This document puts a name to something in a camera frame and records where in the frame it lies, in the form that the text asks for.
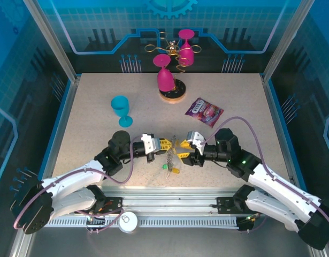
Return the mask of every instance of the speckled countertop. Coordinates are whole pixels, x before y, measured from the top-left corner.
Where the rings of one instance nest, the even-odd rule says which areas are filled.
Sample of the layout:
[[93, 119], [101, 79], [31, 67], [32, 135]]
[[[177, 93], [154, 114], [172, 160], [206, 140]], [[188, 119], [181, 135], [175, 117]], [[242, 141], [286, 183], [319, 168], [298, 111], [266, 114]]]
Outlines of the speckled countertop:
[[[288, 178], [286, 166], [274, 129], [259, 74], [184, 73], [179, 75], [187, 86], [184, 99], [168, 104], [159, 96], [155, 73], [84, 73], [82, 74], [73, 107], [58, 154], [53, 176], [61, 175], [84, 165], [108, 145], [112, 135], [122, 130], [110, 102], [117, 95], [129, 99], [133, 125], [125, 130], [134, 138], [142, 133], [182, 141], [187, 132], [199, 131], [206, 138], [214, 131], [201, 121], [185, 115], [190, 105], [201, 97], [225, 111], [214, 129], [226, 118], [242, 116], [254, 127], [261, 143], [266, 163], [278, 174]], [[249, 129], [241, 121], [231, 121], [229, 127], [239, 138], [241, 147], [258, 156], [258, 150]], [[227, 169], [211, 162], [203, 168], [183, 165], [174, 158], [180, 174], [162, 169], [166, 155], [155, 156], [147, 164], [145, 158], [135, 159], [134, 171], [126, 186], [172, 187], [239, 187], [244, 181]], [[129, 164], [114, 178], [124, 180]], [[115, 185], [104, 180], [104, 186]]]

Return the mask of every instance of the blue goblet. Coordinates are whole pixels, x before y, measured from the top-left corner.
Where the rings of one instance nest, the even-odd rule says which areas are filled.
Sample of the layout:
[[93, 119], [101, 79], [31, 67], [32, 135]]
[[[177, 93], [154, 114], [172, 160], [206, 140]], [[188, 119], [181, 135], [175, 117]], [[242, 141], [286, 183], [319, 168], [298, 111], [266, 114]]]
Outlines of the blue goblet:
[[128, 99], [122, 95], [118, 95], [111, 101], [113, 111], [120, 117], [119, 125], [122, 127], [130, 127], [132, 125], [132, 118], [128, 116], [130, 110]]

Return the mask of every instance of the snack bag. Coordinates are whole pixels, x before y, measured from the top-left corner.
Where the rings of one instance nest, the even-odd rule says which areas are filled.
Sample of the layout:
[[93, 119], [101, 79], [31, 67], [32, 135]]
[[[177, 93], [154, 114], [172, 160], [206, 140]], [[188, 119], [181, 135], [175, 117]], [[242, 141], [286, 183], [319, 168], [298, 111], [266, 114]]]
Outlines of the snack bag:
[[224, 110], [222, 108], [219, 108], [199, 97], [188, 109], [186, 115], [195, 117], [210, 127], [213, 127], [223, 112]]

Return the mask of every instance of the white circular device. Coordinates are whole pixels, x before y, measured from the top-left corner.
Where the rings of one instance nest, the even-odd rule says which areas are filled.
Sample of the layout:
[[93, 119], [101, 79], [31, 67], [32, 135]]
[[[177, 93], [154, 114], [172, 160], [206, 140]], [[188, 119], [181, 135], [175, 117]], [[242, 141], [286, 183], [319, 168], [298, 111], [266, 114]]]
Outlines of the white circular device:
[[119, 228], [124, 233], [132, 233], [137, 228], [137, 224], [137, 216], [130, 211], [123, 213], [119, 219]]

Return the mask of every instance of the candy wrapper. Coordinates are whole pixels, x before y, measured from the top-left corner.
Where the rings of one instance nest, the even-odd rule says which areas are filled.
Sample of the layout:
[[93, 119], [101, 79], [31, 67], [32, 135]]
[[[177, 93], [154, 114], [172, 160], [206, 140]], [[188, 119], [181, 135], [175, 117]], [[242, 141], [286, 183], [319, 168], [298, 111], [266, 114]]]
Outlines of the candy wrapper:
[[202, 98], [198, 98], [188, 109], [186, 115], [197, 118], [210, 127], [213, 127], [223, 112], [224, 110], [222, 108], [219, 108]]

